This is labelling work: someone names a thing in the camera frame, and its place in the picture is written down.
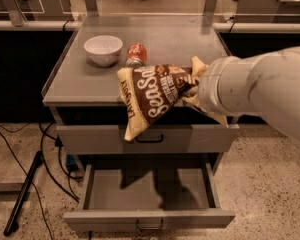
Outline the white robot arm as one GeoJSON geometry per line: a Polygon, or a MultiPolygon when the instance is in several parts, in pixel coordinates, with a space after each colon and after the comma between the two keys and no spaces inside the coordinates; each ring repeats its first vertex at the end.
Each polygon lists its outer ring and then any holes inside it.
{"type": "Polygon", "coordinates": [[[225,116],[258,116],[300,141],[300,46],[245,59],[212,62],[184,98],[224,123],[225,116]]]}

